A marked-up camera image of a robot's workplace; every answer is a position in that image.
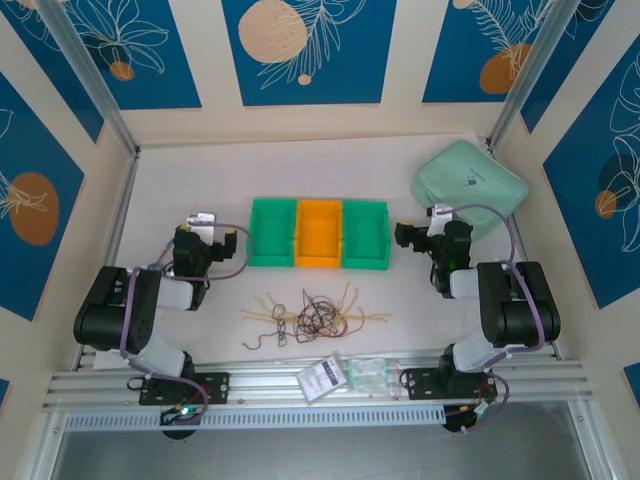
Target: white table surface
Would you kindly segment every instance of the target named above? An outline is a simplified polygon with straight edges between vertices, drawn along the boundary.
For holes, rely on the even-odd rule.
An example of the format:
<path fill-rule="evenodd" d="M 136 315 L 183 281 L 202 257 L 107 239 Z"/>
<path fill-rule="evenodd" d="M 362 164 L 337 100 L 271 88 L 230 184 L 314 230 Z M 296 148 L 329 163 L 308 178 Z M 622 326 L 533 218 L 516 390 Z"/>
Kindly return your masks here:
<path fill-rule="evenodd" d="M 477 142 L 474 135 L 463 134 L 143 150 L 117 264 L 155 261 L 175 227 L 192 213 L 212 211 L 220 222 L 246 227 L 255 197 L 385 200 L 392 234 L 399 220 L 425 225 L 425 210 L 409 185 L 420 165 L 458 139 Z M 246 249 L 241 237 L 234 259 L 214 263 L 210 275 L 242 264 Z M 502 259 L 508 253 L 503 227 L 471 248 L 472 261 Z M 443 299 L 429 282 L 430 268 L 428 255 L 395 242 L 388 271 L 249 267 L 232 280 L 213 282 L 196 312 L 158 309 L 155 328 L 196 363 L 444 348 L 480 327 L 479 307 L 476 300 Z M 260 308 L 256 296 L 270 292 L 288 310 L 299 311 L 303 288 L 337 302 L 347 282 L 359 289 L 356 305 L 366 314 L 393 314 L 388 324 L 369 322 L 343 339 L 309 344 L 289 339 L 283 348 L 276 337 L 263 339 L 257 351 L 241 345 L 255 345 L 258 335 L 275 331 L 274 325 L 243 319 L 241 309 Z M 111 364 L 99 355 L 95 368 Z"/>

